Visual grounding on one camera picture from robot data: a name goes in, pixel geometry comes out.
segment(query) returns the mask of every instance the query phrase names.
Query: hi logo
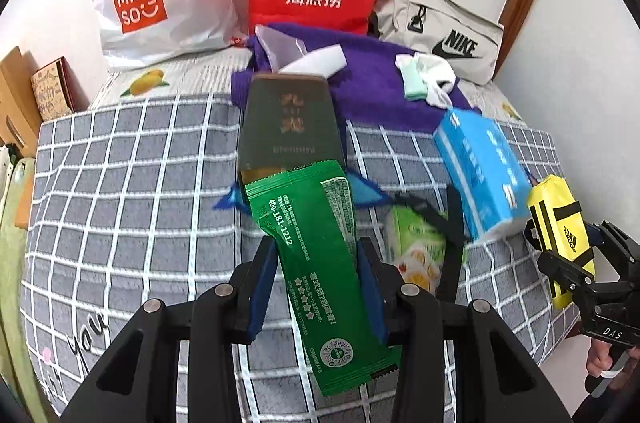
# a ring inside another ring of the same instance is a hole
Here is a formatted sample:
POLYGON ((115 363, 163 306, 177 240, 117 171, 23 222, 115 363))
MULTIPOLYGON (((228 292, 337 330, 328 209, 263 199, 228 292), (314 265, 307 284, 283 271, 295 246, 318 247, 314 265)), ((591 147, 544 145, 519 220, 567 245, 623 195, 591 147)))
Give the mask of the hi logo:
POLYGON ((478 42, 452 29, 448 36, 434 45, 431 53, 444 59, 479 58, 474 56, 478 42))
POLYGON ((566 226, 564 227, 564 236, 566 237, 566 240, 569 242, 569 246, 571 246, 571 249, 575 253, 575 243, 577 243, 578 238, 575 237, 575 235, 572 234, 568 229, 566 229, 566 226))

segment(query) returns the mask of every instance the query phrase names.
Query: green snack wrapper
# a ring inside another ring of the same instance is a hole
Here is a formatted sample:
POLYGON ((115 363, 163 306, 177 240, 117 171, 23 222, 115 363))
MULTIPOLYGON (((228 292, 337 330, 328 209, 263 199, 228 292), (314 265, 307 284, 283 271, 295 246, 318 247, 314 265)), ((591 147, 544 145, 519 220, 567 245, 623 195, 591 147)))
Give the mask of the green snack wrapper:
POLYGON ((344 204, 346 180, 335 178, 345 178, 344 171, 329 160, 246 186, 255 221, 276 239, 302 342, 325 396, 392 370, 400 358, 371 332, 350 251, 353 207, 344 204), (336 212, 347 220, 338 221, 336 212))
MULTIPOLYGON (((435 295, 447 247, 445 236, 411 208, 394 206, 386 218, 385 239, 404 281, 435 295)), ((462 262, 466 263, 466 250, 462 262)))

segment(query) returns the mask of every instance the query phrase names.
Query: nike logo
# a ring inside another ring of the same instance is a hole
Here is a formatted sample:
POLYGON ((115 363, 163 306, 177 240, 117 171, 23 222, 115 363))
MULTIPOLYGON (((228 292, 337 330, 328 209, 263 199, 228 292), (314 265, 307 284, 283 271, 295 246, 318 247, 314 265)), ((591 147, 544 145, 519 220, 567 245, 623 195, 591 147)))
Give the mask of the nike logo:
POLYGON ((448 37, 434 45, 433 49, 431 49, 431 53, 438 57, 450 60, 480 58, 474 57, 473 55, 477 46, 478 42, 471 40, 468 36, 452 29, 448 37))

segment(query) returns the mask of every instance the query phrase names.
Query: blue tissue box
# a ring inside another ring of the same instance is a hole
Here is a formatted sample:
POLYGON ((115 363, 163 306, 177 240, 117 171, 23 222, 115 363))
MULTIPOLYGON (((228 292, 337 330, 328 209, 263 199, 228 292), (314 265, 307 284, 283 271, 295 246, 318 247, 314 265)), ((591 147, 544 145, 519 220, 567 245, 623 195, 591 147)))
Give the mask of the blue tissue box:
POLYGON ((472 111, 452 109, 434 138, 462 195, 473 239, 487 243, 523 231, 530 218, 531 184, 498 125, 472 111))

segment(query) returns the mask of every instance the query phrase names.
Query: gray plaid bedsheet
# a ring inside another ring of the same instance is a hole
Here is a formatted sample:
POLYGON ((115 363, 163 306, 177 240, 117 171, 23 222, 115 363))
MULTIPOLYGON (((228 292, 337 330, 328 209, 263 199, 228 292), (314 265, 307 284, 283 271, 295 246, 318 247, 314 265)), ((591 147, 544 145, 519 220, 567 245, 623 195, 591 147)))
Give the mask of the gray plaid bedsheet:
MULTIPOLYGON (((520 160, 542 178, 562 171, 551 138, 503 124, 520 160)), ((213 210, 235 178, 239 110, 228 96, 127 102, 45 124, 36 160, 21 310, 36 375, 62 412, 111 340, 151 297, 196 298, 250 260, 253 220, 213 210)), ((446 208, 449 176, 427 134, 348 124, 348 161, 386 191, 446 208)), ((359 235, 386 254, 388 207, 358 211, 359 235)), ((546 278, 521 236, 468 248, 458 302, 485 298, 540 363, 577 319, 552 308, 546 278)), ((178 421, 187 414, 187 344, 180 353, 178 421)), ((446 421, 453 421, 452 345, 445 343, 446 421)), ((319 393, 290 316, 282 273, 263 331, 234 348, 245 421, 386 423, 397 375, 319 393)))

